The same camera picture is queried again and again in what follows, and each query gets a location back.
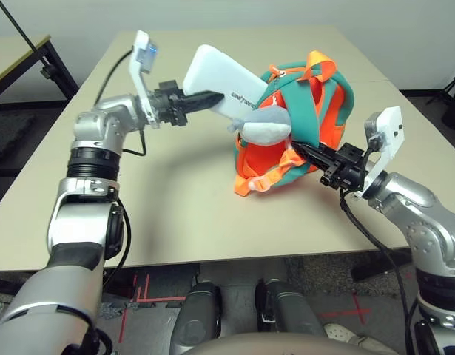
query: orange strap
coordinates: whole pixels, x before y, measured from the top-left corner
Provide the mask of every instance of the orange strap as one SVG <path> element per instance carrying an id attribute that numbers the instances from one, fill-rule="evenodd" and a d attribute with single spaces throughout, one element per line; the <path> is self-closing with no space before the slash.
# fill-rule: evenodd
<path id="1" fill-rule="evenodd" d="M 321 74 L 313 76 L 312 67 L 316 64 L 321 64 Z M 337 70 L 336 63 L 332 59 L 330 59 L 327 55 L 321 53 L 319 50 L 313 50 L 306 57 L 306 66 L 304 68 L 293 67 L 286 69 L 278 69 L 275 65 L 270 64 L 269 72 L 271 73 L 271 75 L 267 83 L 285 74 L 299 71 L 303 71 L 303 75 L 300 78 L 296 79 L 296 81 L 304 81 L 309 80 L 310 78 L 316 78 L 321 83 L 323 83 L 324 81 L 329 80 L 334 75 L 336 70 Z"/>
<path id="2" fill-rule="evenodd" d="M 283 179 L 284 174 L 293 166 L 301 166 L 303 160 L 292 148 L 285 150 L 281 156 L 280 163 L 262 176 L 249 177 L 247 179 L 237 175 L 235 177 L 234 191 L 240 196 L 247 196 L 252 191 L 264 192 Z"/>
<path id="3" fill-rule="evenodd" d="M 321 83 L 329 80 L 337 69 L 334 61 L 327 55 L 322 54 L 319 50 L 313 50 L 308 54 L 308 57 L 306 58 L 305 71 L 301 78 L 298 78 L 297 81 L 309 80 L 312 78 L 312 67 L 316 64 L 321 64 L 321 74 L 315 76 L 315 78 L 317 78 L 317 80 L 319 80 Z"/>

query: table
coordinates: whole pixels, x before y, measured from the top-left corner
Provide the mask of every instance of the table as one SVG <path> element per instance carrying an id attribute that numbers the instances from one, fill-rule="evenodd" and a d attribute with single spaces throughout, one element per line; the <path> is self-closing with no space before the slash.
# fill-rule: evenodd
<path id="1" fill-rule="evenodd" d="M 30 40 L 38 52 L 56 68 L 52 80 L 56 82 L 64 96 L 70 100 L 77 93 L 78 85 L 50 39 L 49 35 L 30 36 Z M 38 61 L 39 56 L 30 49 L 21 36 L 0 37 L 0 94 Z"/>
<path id="2" fill-rule="evenodd" d="M 296 61 L 310 50 L 322 50 L 337 62 L 356 96 L 343 141 L 365 147 L 364 120 L 372 112 L 401 106 L 405 143 L 388 171 L 423 183 L 455 212 L 455 149 L 333 27 L 184 30 L 150 35 L 160 49 L 152 74 L 145 76 L 152 89 L 170 79 L 181 85 L 202 43 L 220 48 L 256 74 L 270 63 Z M 46 264 L 46 231 L 58 182 L 66 174 L 73 122 L 78 113 L 92 107 L 105 75 L 130 48 L 134 37 L 135 33 L 118 35 L 0 203 L 0 270 L 34 270 Z M 115 71 L 105 96 L 135 92 L 127 64 L 125 61 Z M 320 172 L 270 193 L 235 195 L 233 137 L 226 130 L 229 122 L 210 111 L 191 114 L 188 120 L 185 127 L 147 129 L 148 156 L 124 155 L 121 159 L 121 199 L 133 233 L 126 266 L 374 248 L 341 212 L 337 192 L 318 182 Z M 125 147 L 138 149 L 139 144 L 138 135 L 133 134 L 127 137 Z M 442 183 L 450 176 L 454 183 Z M 384 244 L 392 248 L 406 245 L 400 231 L 366 201 L 351 202 L 351 207 Z M 116 265 L 119 258 L 106 265 Z"/>

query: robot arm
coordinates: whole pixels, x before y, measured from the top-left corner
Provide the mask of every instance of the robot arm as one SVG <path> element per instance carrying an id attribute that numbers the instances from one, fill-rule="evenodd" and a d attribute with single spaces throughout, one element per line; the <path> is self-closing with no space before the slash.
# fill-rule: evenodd
<path id="1" fill-rule="evenodd" d="M 117 178 L 125 137 L 147 124 L 158 128 L 161 121 L 183 126 L 187 113 L 223 98 L 216 92 L 185 96 L 175 81 L 147 92 L 141 71 L 149 72 L 155 52 L 148 35 L 139 32 L 129 67 L 140 95 L 99 101 L 77 117 L 67 175 L 59 183 L 47 232 L 50 259 L 1 318 L 0 354 L 98 353 L 103 334 L 95 321 L 104 262 L 118 254 L 123 239 Z"/>
<path id="2" fill-rule="evenodd" d="M 387 110 L 372 115 L 365 123 L 368 148 L 381 151 L 382 156 L 375 164 L 368 164 L 371 168 L 365 181 L 369 183 L 356 195 L 368 200 L 371 208 L 382 213 L 405 236 L 417 269 L 417 298 L 425 318 L 415 325 L 419 353 L 445 354 L 446 348 L 455 347 L 455 214 L 423 185 L 382 170 L 402 141 L 401 114 L 397 121 L 397 116 L 390 116 Z M 393 144 L 393 139 L 399 140 L 398 144 Z M 360 186 L 360 171 L 366 158 L 363 150 L 349 143 L 338 151 L 322 144 L 313 147 L 294 142 L 293 147 L 324 171 L 320 179 L 324 185 L 353 191 Z"/>

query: plush toy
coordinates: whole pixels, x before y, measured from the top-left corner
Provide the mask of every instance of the plush toy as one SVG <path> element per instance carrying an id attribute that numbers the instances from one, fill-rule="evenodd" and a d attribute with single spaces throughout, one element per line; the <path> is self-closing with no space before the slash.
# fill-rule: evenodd
<path id="1" fill-rule="evenodd" d="M 242 120 L 233 120 L 229 130 L 238 130 L 246 142 L 272 146 L 289 137 L 291 119 L 287 109 L 272 105 L 251 111 Z"/>

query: black table frame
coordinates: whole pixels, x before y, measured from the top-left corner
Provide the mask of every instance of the black table frame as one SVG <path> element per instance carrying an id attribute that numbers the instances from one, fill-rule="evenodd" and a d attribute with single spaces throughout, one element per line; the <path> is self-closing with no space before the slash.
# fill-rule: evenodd
<path id="1" fill-rule="evenodd" d="M 52 64 L 57 72 L 51 78 L 59 89 L 63 92 L 66 99 L 69 101 L 79 90 L 77 83 L 74 81 L 70 72 L 64 65 L 59 54 L 56 52 L 55 47 L 48 39 L 43 45 L 38 48 L 40 55 L 44 56 L 48 63 Z M 39 55 L 32 52 L 21 63 L 13 68 L 8 74 L 0 79 L 0 94 L 2 94 L 11 84 L 28 71 L 34 64 L 39 61 Z"/>

